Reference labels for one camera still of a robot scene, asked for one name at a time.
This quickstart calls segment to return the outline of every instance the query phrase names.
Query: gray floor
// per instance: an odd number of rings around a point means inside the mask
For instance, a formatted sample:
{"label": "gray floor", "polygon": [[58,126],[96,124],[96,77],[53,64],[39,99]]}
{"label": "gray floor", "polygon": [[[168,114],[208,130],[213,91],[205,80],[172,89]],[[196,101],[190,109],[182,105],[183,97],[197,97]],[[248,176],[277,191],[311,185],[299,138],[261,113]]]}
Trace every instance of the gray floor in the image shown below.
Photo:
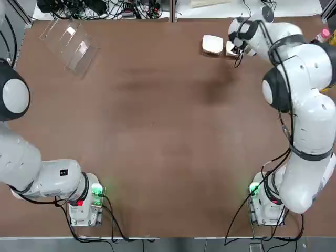
{"label": "gray floor", "polygon": [[[146,252],[249,252],[250,244],[259,244],[258,241],[251,239],[242,239],[235,241],[224,247],[222,239],[208,239],[207,245],[205,239],[192,239],[192,238],[169,238],[159,239],[154,243],[148,241],[144,242]],[[265,251],[271,246],[283,244],[277,240],[264,242]],[[298,242],[297,252],[324,252],[335,251],[336,239],[334,238],[303,238]],[[118,244],[113,244],[115,252],[142,252],[142,242],[135,241],[127,243],[121,241]],[[108,244],[81,244],[73,239],[28,239],[28,240],[0,240],[1,252],[89,252],[89,251],[112,251]],[[294,252],[295,243],[287,244],[281,248],[276,248],[273,251],[277,252]],[[253,252],[261,252],[260,247]]]}

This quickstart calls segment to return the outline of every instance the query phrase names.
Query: table surface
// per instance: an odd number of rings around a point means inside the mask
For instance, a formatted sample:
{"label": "table surface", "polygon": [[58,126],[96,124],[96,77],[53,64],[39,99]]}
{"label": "table surface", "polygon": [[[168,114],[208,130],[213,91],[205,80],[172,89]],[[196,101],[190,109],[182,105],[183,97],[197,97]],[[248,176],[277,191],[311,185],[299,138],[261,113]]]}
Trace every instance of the table surface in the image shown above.
{"label": "table surface", "polygon": [[[319,16],[280,20],[307,39],[324,27]],[[254,175],[288,146],[261,91],[270,63],[245,57],[234,69],[232,60],[202,54],[202,36],[225,38],[230,22],[85,22],[101,49],[83,79],[39,40],[47,23],[36,22],[17,63],[32,103],[10,126],[44,160],[76,159],[96,174],[126,235],[223,237]],[[335,187],[333,176],[306,212],[305,236],[336,236]],[[0,236],[71,235],[60,209],[19,201],[3,184],[0,198]],[[296,236],[298,220],[276,234]],[[109,216],[77,231],[110,236]],[[230,236],[251,236],[247,207]]]}

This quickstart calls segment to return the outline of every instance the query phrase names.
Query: small white block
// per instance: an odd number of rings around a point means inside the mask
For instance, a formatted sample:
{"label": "small white block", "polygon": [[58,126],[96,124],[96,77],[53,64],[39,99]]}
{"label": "small white block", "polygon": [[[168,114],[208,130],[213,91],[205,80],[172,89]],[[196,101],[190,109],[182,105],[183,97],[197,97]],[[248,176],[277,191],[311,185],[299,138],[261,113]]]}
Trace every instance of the small white block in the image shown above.
{"label": "small white block", "polygon": [[206,53],[220,54],[223,51],[223,39],[212,35],[204,35],[202,47]]}

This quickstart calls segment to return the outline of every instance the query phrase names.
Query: bottle cap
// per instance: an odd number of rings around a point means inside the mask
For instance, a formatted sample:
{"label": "bottle cap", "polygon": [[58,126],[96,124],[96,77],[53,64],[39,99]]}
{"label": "bottle cap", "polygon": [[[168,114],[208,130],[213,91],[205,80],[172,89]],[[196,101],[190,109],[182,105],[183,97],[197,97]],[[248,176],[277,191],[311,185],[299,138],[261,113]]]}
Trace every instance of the bottle cap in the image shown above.
{"label": "bottle cap", "polygon": [[328,38],[330,36],[330,32],[328,29],[323,29],[321,35],[323,38]]}

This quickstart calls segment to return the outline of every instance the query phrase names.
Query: metal pole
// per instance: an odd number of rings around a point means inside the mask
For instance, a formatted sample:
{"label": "metal pole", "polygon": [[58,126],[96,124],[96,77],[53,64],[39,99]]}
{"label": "metal pole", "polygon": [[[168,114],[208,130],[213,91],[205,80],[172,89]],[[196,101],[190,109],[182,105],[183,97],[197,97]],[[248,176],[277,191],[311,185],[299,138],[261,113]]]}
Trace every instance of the metal pole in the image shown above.
{"label": "metal pole", "polygon": [[335,10],[335,8],[336,8],[336,0],[329,1],[321,13],[321,18],[323,22],[325,23],[327,22],[327,19],[331,17],[331,13]]}
{"label": "metal pole", "polygon": [[176,9],[176,0],[170,0],[170,13],[169,13],[169,21],[170,22],[177,22],[177,9]]}
{"label": "metal pole", "polygon": [[12,6],[13,10],[17,13],[17,15],[25,22],[25,24],[29,27],[32,26],[33,21],[25,12],[25,10],[21,7],[17,0],[7,0],[8,3]]}

